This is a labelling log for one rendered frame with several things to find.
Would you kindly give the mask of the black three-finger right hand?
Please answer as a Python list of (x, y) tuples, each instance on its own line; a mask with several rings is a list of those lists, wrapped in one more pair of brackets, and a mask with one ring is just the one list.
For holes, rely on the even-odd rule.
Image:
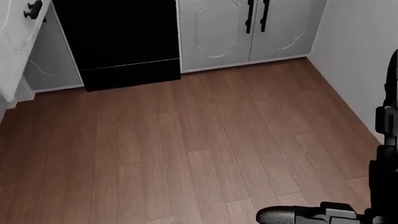
[(371, 206), (357, 214), (345, 203), (322, 202), (319, 207), (266, 207), (258, 224), (398, 224), (398, 49), (389, 61), (386, 98), (376, 108), (375, 130), (384, 136), (376, 160), (369, 162)]

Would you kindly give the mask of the grey ornate cabinet door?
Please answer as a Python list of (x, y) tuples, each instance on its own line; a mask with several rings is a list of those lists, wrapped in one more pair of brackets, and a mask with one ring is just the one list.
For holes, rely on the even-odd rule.
[(182, 69), (249, 61), (248, 0), (178, 0)]
[(257, 0), (250, 61), (309, 54), (327, 0), (271, 0), (265, 32), (260, 20), (263, 0)]

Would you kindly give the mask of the white cabinet base plinth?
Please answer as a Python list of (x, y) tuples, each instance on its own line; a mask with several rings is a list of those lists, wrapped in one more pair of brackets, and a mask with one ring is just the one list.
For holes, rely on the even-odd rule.
[(267, 59), (267, 60), (254, 61), (254, 62), (235, 63), (235, 64), (231, 64), (231, 65), (220, 65), (217, 67), (195, 68), (195, 69), (191, 69), (191, 70), (182, 70), (181, 74), (192, 73), (192, 72), (202, 72), (205, 70), (216, 70), (216, 69), (221, 69), (221, 68), (241, 67), (241, 66), (246, 66), (246, 65), (257, 65), (260, 63), (279, 62), (279, 61), (284, 61), (284, 60), (303, 58), (303, 57), (307, 57), (309, 55), (310, 54), (303, 54), (303, 55), (295, 55), (295, 56), (290, 56), (290, 57), (281, 57), (281, 58)]

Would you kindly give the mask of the black dishwasher front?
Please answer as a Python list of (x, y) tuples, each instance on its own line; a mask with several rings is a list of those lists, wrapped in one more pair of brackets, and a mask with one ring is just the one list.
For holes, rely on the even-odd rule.
[(176, 0), (52, 0), (87, 91), (179, 80)]

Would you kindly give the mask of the grey cabinet door beside dishwasher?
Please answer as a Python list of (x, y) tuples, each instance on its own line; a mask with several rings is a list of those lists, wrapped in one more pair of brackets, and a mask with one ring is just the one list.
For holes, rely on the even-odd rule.
[(36, 93), (84, 86), (53, 5), (35, 40), (24, 78)]

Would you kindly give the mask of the white open cabinet door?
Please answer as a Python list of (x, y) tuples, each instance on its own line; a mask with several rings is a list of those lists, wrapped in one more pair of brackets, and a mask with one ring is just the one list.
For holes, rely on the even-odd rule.
[(27, 3), (36, 0), (0, 0), (0, 95), (14, 100), (34, 42), (52, 0), (43, 6), (36, 20), (25, 18)]

